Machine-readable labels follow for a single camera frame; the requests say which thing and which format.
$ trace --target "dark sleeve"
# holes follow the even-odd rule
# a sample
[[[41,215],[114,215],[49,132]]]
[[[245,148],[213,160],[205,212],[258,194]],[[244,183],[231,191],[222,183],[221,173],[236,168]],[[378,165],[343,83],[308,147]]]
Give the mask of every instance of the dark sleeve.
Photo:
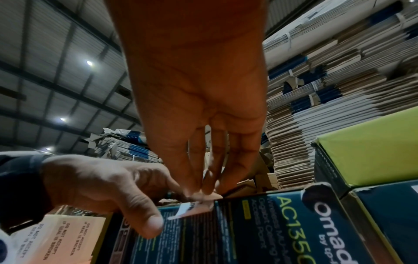
[[[0,228],[6,233],[39,223],[53,209],[40,177],[47,157],[0,157]]]

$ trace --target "metal roof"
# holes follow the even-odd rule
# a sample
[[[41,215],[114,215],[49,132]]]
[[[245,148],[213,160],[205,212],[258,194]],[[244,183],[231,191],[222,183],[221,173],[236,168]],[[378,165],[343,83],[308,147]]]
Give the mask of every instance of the metal roof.
[[[271,1],[266,32],[307,2]],[[15,98],[0,93],[0,151],[92,154],[90,133],[142,130],[120,85],[131,89],[103,0],[2,0],[0,89]]]

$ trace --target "hand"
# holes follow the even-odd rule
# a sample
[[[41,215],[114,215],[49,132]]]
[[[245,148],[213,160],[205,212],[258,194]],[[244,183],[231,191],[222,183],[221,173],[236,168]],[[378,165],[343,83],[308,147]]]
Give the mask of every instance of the hand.
[[[121,210],[143,237],[160,234],[163,219],[151,199],[182,193],[162,164],[80,155],[49,157],[41,172],[54,206],[68,204],[97,213]]]
[[[264,0],[107,0],[147,142],[190,195],[235,187],[260,149]],[[205,179],[205,125],[212,156]],[[224,172],[226,133],[230,152]]]

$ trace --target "white strap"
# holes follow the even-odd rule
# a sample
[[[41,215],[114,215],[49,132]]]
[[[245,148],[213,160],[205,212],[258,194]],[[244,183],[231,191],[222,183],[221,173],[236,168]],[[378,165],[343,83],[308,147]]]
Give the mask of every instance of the white strap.
[[[315,102],[314,102],[314,98],[312,97],[312,94],[309,95],[309,100],[310,100],[310,106],[315,106]]]
[[[395,15],[398,17],[399,22],[401,23],[401,30],[404,29],[404,25],[406,22],[404,15],[402,15],[401,13],[396,13]]]
[[[313,89],[315,90],[315,92],[318,91],[317,84],[315,82],[312,82],[311,84],[312,84]]]
[[[289,50],[290,50],[292,48],[292,38],[290,37],[289,32],[286,33],[286,36],[287,36],[287,38],[289,40]]]

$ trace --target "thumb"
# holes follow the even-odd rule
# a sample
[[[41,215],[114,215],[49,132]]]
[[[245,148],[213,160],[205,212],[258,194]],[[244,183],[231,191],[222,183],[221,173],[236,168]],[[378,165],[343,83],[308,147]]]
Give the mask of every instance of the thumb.
[[[136,186],[132,177],[118,183],[116,204],[131,226],[144,238],[158,236],[164,220],[152,200]]]

